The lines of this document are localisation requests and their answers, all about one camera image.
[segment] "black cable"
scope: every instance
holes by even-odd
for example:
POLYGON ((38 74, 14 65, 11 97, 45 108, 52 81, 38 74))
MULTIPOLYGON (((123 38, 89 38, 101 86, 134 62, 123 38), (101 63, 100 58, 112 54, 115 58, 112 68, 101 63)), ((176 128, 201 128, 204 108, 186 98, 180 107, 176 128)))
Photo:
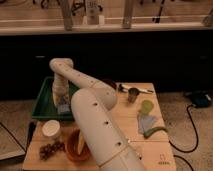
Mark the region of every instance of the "black cable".
POLYGON ((11 4, 5 4, 5 5, 1 5, 1 7, 14 7, 14 6, 20 6, 23 5, 27 2, 28 0, 23 0, 21 2, 16 2, 16 3, 11 3, 11 4))
POLYGON ((4 126, 4 124, 2 122, 0 122, 0 125, 10 134, 10 136, 16 141, 16 143, 22 148, 22 150, 24 150, 24 152, 26 153, 26 149, 21 145, 21 143, 17 140, 17 138, 12 134, 12 132, 10 132, 9 129, 7 129, 6 126, 4 126))
POLYGON ((197 129, 195 127, 195 124, 193 122, 192 116, 191 116, 190 111, 189 111, 189 108, 191 108, 191 107, 194 107, 194 105, 193 104, 188 105, 187 108, 186 108, 186 111, 187 111, 187 113, 189 115, 189 119, 190 119, 190 121, 192 123, 192 126, 194 128, 194 132, 195 132, 195 136, 196 136, 196 143, 195 143, 194 148, 192 148, 191 150, 182 150, 182 149, 178 148, 177 146, 175 146, 171 141, 169 141, 169 143, 171 144, 171 146, 173 148, 175 148, 176 150, 178 150, 178 151, 180 151, 182 153, 191 153, 191 152, 195 151, 197 149, 197 147, 198 147, 198 144, 199 144, 199 137, 198 137, 197 129))
POLYGON ((183 157, 178 156, 178 155, 174 155, 174 157, 182 159, 190 167, 191 171, 194 171, 192 165, 186 159, 184 159, 183 157))

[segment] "tiled floor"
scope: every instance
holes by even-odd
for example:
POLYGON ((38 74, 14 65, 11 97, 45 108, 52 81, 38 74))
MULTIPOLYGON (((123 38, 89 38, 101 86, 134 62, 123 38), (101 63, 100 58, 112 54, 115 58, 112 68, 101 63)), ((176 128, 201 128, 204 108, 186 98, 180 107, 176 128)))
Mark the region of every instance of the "tiled floor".
MULTIPOLYGON (((168 129, 170 140, 181 149, 191 149, 195 144, 195 134, 186 113, 189 99, 182 92, 158 93, 161 112, 168 129)), ((35 100, 1 101, 0 121, 17 136, 22 145, 26 145, 27 127, 30 112, 35 100)), ((208 108, 191 108, 191 115, 199 135, 199 146, 196 151, 184 154, 173 149, 173 153, 184 157, 191 163, 195 171, 212 171, 213 169, 213 106, 208 108)), ((19 148, 10 139, 5 138, 5 132, 0 128, 0 154, 7 150, 19 148)), ((177 171, 188 171, 189 167, 176 158, 177 171)), ((21 170, 21 159, 0 161, 0 170, 21 170)))
MULTIPOLYGON (((121 23, 124 0, 99 0, 103 6, 101 15, 105 23, 121 23)), ((159 12, 161 0, 134 0, 133 23, 153 23, 152 18, 159 12)), ((193 22, 202 19, 213 8, 212 0, 166 0, 161 22, 193 22)), ((73 17, 74 24, 82 24, 85 12, 80 9, 73 17)), ((7 0, 0 4, 0 27, 57 26, 63 25, 60 7, 56 0, 50 0, 48 9, 40 8, 40 0, 33 5, 32 0, 7 0)))

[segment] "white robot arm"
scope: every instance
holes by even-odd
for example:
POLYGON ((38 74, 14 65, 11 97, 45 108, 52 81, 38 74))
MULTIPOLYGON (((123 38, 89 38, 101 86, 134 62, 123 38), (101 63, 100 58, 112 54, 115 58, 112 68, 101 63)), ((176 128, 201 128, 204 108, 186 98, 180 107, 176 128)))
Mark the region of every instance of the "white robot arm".
POLYGON ((68 96, 68 80, 80 89, 72 96, 76 123, 101 171, 145 171, 139 157, 114 122, 109 110, 117 102, 115 90, 104 82, 73 69, 68 58, 51 60, 53 98, 68 96))

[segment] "wooden tabletop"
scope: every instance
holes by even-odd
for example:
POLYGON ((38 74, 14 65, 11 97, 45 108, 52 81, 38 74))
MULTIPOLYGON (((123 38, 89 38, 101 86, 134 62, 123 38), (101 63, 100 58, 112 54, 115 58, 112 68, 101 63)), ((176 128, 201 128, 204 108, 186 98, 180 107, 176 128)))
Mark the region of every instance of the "wooden tabletop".
MULTIPOLYGON (((151 83, 125 84, 133 87, 154 90, 154 86, 151 83)), ((117 94, 118 102, 111 110, 111 114, 120 129, 124 132, 126 138, 130 140, 130 145, 142 156, 141 162, 144 164, 147 171, 176 171, 176 165, 167 133, 164 131, 158 131, 148 139, 144 139, 143 135, 138 133, 137 114, 141 108, 141 102, 143 100, 150 100, 154 104, 154 108, 150 112, 150 115, 156 116, 157 122, 153 127, 165 126, 156 93, 140 93, 136 102, 133 104, 127 102, 127 93, 117 92, 117 94)), ((99 170, 92 156, 84 162, 73 163, 66 157, 64 152, 57 152, 46 161, 40 160, 40 147, 48 143, 53 143, 52 140, 42 135, 41 129, 43 124, 44 122, 37 123, 33 139, 23 163, 23 170, 99 170)), ((61 122, 61 127, 62 135, 60 138, 62 141, 66 141, 68 135, 77 127, 77 125, 74 122, 61 122)))

